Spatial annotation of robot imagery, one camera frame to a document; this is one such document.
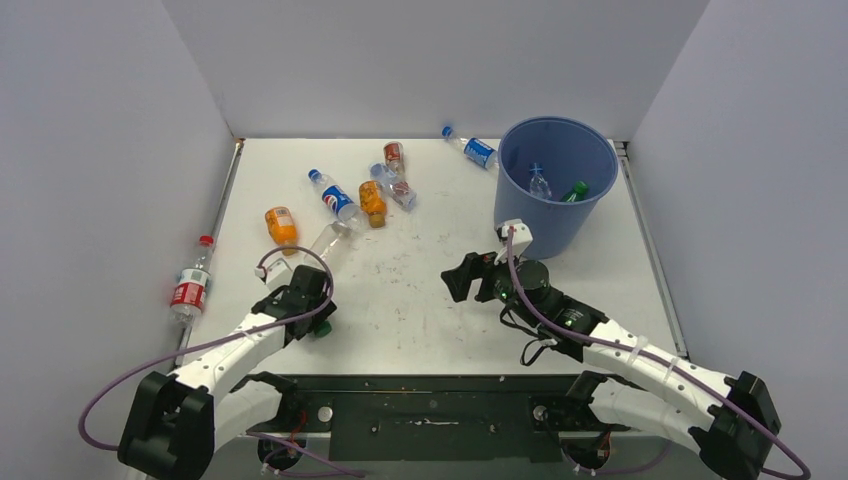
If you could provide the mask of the blue plastic bin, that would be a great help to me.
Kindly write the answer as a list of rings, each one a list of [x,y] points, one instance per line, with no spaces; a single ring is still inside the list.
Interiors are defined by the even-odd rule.
[[[564,117],[536,117],[512,126],[499,147],[494,223],[521,219],[531,230],[524,255],[555,257],[569,246],[592,210],[614,186],[619,161],[612,144],[589,125]],[[552,191],[550,200],[530,194],[529,166],[540,163]],[[589,185],[585,200],[562,203],[577,181]]]

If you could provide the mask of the green plastic bottle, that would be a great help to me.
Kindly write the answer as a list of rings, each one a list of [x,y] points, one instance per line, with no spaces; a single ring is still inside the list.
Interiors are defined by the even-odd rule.
[[[573,187],[560,199],[562,203],[577,203],[586,199],[589,193],[589,185],[584,181],[577,181]]]

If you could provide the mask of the red cap red label bottle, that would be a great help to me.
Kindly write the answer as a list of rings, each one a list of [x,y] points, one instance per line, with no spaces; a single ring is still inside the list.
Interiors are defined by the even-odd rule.
[[[181,270],[170,301],[172,318],[190,326],[205,308],[207,290],[211,282],[211,264],[215,239],[203,235],[198,239],[192,261]]]

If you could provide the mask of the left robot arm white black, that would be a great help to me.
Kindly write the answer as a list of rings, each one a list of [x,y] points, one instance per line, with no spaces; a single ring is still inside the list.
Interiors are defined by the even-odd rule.
[[[282,431],[296,400],[248,374],[267,357],[326,322],[335,311],[331,273],[301,265],[289,284],[257,302],[231,335],[194,361],[140,381],[118,460],[155,479],[199,479],[216,450],[258,423]]]

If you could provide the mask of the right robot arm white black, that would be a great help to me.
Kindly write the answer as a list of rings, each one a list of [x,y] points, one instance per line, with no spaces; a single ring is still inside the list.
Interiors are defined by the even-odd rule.
[[[601,421],[650,432],[693,451],[723,479],[764,473],[781,422],[758,376],[712,371],[653,345],[552,286],[539,261],[469,253],[440,277],[455,302],[478,281],[475,301],[497,300],[503,315],[520,318],[507,326],[588,366],[565,402],[573,425]]]

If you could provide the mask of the crushed blue label bottle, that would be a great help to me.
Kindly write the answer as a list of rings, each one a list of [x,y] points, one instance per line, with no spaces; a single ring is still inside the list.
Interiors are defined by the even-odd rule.
[[[544,169],[540,163],[534,162],[529,166],[530,181],[528,190],[531,195],[542,200],[550,200],[552,191],[544,177]]]

